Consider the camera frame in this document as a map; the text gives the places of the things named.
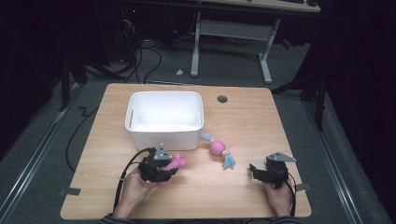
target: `gray carpet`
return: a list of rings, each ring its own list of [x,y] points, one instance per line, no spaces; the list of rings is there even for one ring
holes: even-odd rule
[[[255,49],[253,43],[244,49],[235,51],[235,46],[223,45],[219,49],[210,50],[216,44],[208,44],[208,49],[201,51],[200,75],[190,77],[191,46],[174,46],[168,48],[157,45],[152,49],[161,53],[160,66],[148,77],[148,82],[186,83],[196,85],[243,86],[276,88],[291,81],[301,64],[309,46],[296,47],[291,50],[274,45],[268,63],[274,83],[265,85],[256,54],[248,53]],[[143,50],[143,60],[138,69],[140,81],[159,61],[160,56],[151,50]],[[184,75],[177,76],[178,69]],[[130,82],[136,83],[132,76]],[[67,188],[73,173],[67,166],[65,151],[78,125],[85,119],[82,115],[90,113],[99,106],[108,83],[115,82],[101,76],[90,76],[90,81],[81,89],[81,93],[64,115],[59,130],[49,143],[48,152],[35,172],[26,191],[13,209],[8,223],[95,223],[97,220],[69,221],[60,217],[64,196],[59,194],[61,188]],[[4,202],[8,193],[18,180],[23,168],[28,163],[35,149],[43,138],[46,130],[59,115],[61,106],[60,86],[54,90],[54,97],[43,106],[32,118],[29,127],[24,131],[14,148],[0,163],[2,180],[0,201]],[[312,118],[307,113],[309,103],[302,103],[298,91],[287,91],[275,95],[286,135],[290,142],[293,155],[297,159],[302,180],[312,187],[307,192],[312,207],[312,215],[302,218],[303,223],[349,223],[337,189],[332,180],[331,171],[326,166],[319,136],[326,139],[332,150],[337,166],[350,190],[356,204],[361,222],[391,223],[384,208],[378,202],[370,182],[356,160],[341,125],[334,113],[329,97],[326,99],[326,110],[323,117],[324,133],[318,135],[312,125]],[[78,164],[79,156],[84,148],[92,126],[94,116],[90,116],[78,130],[69,147],[69,160],[73,167]],[[144,220],[139,223],[166,223],[169,220]],[[253,223],[267,223],[267,220],[254,220]]]

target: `desk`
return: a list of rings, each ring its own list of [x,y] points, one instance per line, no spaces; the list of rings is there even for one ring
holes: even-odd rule
[[[195,150],[179,151],[188,161],[188,167],[154,189],[135,209],[134,218],[274,216],[261,182],[253,179],[248,169],[250,163],[263,169],[265,156],[278,151],[292,156],[268,89],[110,84],[70,185],[81,192],[78,196],[66,196],[62,218],[101,218],[112,212],[120,174],[137,152],[124,127],[129,99],[137,91],[200,93],[205,111],[203,133],[221,139],[236,165],[223,170],[223,158],[211,155],[206,140]],[[227,96],[228,102],[218,102],[219,95]],[[136,160],[141,161],[143,156],[147,155],[143,153]],[[301,183],[296,164],[288,163],[288,168],[297,184]],[[310,214],[305,192],[297,192],[296,216]]]
[[[202,0],[200,1],[200,4],[202,2],[236,5],[240,7],[264,7],[276,10],[292,10],[299,12],[315,13],[320,12],[320,8],[318,6],[311,7],[306,2],[304,2],[303,4],[296,4],[278,0],[254,0],[250,2],[246,0]],[[266,44],[262,49],[262,53],[259,54],[259,60],[262,68],[262,75],[264,77],[264,81],[267,84],[271,84],[272,79],[267,64],[267,57],[270,52],[270,48],[274,42],[279,23],[280,19],[275,19],[273,25],[256,25],[238,22],[201,20],[201,13],[198,12],[195,25],[195,44],[192,54],[191,75],[193,77],[198,76],[200,35],[217,35],[234,38],[254,39],[266,41]]]

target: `pink ball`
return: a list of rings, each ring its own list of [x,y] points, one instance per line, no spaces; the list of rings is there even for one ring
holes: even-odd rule
[[[220,140],[214,140],[210,144],[210,152],[215,156],[221,156],[221,152],[225,149],[225,145]]]

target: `wooden table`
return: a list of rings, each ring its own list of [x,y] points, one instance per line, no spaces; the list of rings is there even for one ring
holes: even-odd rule
[[[195,150],[179,151],[188,161],[188,167],[154,189],[135,209],[133,218],[274,216],[262,183],[253,179],[248,169],[250,163],[264,169],[265,156],[278,151],[292,156],[268,89],[110,84],[70,185],[81,192],[78,196],[66,196],[62,218],[97,219],[112,212],[120,174],[137,152],[124,126],[129,99],[137,91],[200,93],[205,111],[203,133],[222,140],[236,165],[224,170],[223,158],[211,155],[206,140]],[[219,95],[227,96],[228,102],[218,102]],[[137,161],[145,156],[143,153]],[[288,162],[287,165],[297,184],[301,183],[296,164]],[[310,214],[305,192],[297,192],[296,216]]]

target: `metal desk leg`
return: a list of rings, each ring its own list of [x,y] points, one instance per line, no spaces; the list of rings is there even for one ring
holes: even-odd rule
[[[201,33],[201,12],[197,12],[197,22],[195,27],[195,45],[194,45],[194,53],[192,54],[192,63],[191,63],[192,77],[198,77],[200,33]]]
[[[267,64],[267,57],[270,52],[271,46],[274,42],[274,38],[275,38],[277,27],[279,26],[279,23],[280,23],[280,19],[275,20],[274,26],[271,29],[271,33],[270,33],[270,36],[267,41],[265,51],[264,51],[264,53],[259,54],[260,64],[262,66],[262,75],[264,76],[264,81],[267,84],[272,83],[270,70],[268,69],[268,64]]]

